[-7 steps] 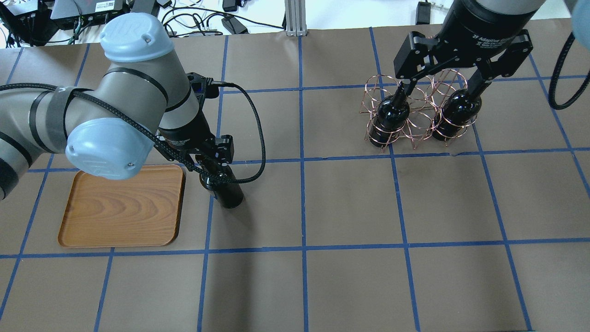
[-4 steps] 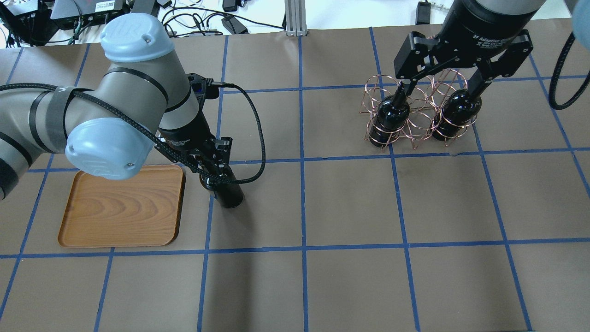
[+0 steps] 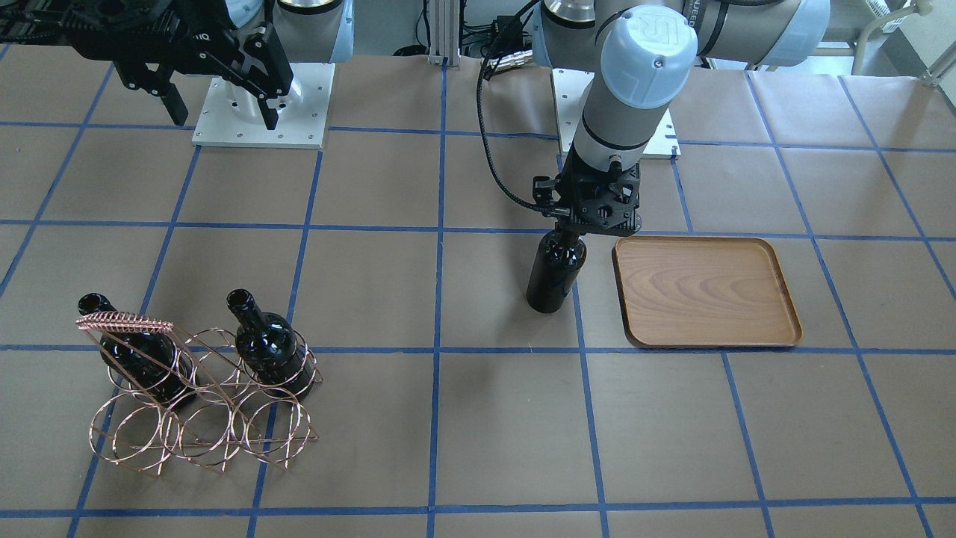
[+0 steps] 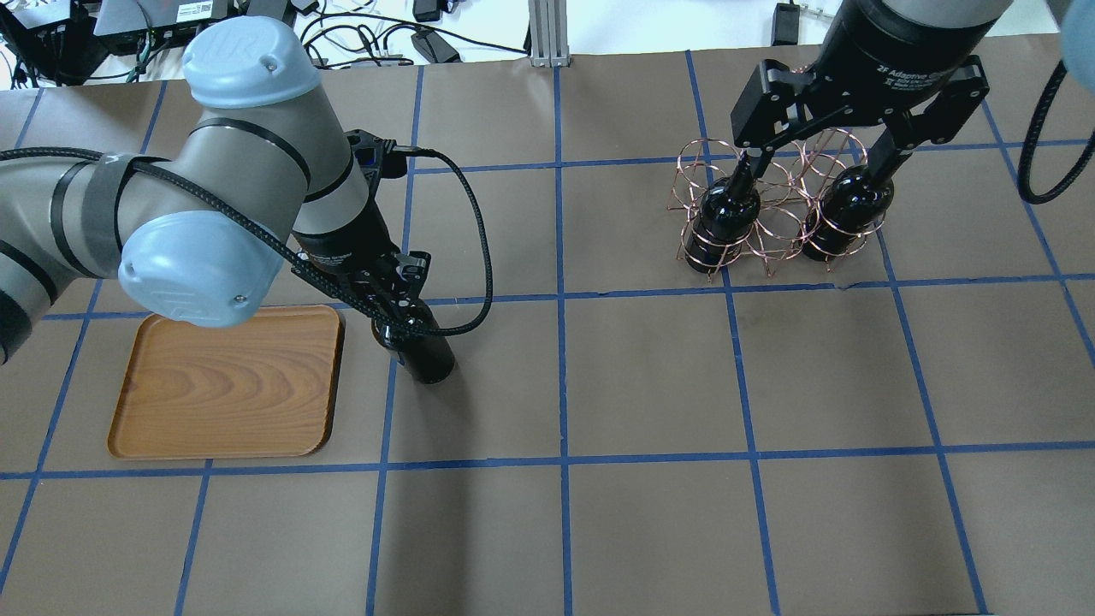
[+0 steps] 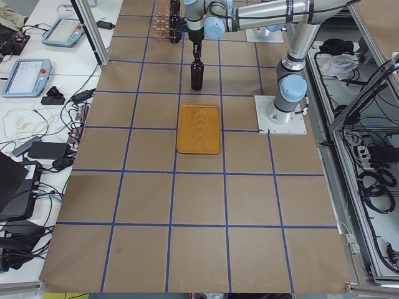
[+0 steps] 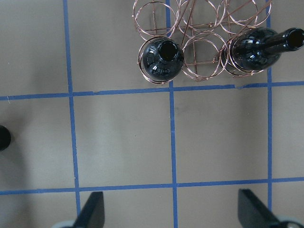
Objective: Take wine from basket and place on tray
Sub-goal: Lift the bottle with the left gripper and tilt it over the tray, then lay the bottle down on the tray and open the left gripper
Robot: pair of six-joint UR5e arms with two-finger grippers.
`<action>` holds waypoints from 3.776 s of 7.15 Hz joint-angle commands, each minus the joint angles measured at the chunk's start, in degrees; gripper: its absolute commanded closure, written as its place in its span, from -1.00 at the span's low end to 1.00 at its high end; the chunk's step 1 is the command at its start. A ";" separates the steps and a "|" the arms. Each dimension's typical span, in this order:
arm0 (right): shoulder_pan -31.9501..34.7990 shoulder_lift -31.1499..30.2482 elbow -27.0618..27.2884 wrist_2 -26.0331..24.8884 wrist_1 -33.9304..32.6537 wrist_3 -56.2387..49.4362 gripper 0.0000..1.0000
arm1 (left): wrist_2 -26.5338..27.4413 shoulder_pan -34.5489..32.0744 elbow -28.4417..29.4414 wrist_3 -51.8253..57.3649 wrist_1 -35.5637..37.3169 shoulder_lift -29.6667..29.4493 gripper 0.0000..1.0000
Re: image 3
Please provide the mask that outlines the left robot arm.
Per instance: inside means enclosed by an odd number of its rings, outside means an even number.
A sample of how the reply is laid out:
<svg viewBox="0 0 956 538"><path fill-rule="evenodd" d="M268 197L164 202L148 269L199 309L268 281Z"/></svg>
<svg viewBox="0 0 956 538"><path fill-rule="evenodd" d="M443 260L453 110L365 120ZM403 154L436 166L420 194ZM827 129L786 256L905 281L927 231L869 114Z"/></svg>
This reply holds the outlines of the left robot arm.
<svg viewBox="0 0 956 538"><path fill-rule="evenodd" d="M536 180L536 204L561 231L635 234L639 163L697 59L801 64L830 16L828 1L537 2L535 59L593 78L560 173Z"/></svg>

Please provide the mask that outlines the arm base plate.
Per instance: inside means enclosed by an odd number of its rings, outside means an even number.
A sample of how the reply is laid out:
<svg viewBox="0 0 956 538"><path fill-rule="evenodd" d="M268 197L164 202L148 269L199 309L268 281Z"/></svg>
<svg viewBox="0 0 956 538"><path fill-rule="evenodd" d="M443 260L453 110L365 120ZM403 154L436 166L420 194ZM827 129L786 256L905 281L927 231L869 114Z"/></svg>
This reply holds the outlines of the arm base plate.
<svg viewBox="0 0 956 538"><path fill-rule="evenodd" d="M256 99L232 83L213 78L198 116L195 146L242 149L321 149L334 81L334 64L291 64L290 95L276 105L278 122L267 129Z"/></svg>
<svg viewBox="0 0 956 538"><path fill-rule="evenodd" d="M560 155L563 158L566 158L570 151L580 117L583 115L586 94L593 78L593 72L570 69L552 70L554 111L559 129ZM672 116L669 110L665 110L665 115L660 119L654 135L646 144L643 157L669 159L676 158L680 154L682 150L680 150Z"/></svg>

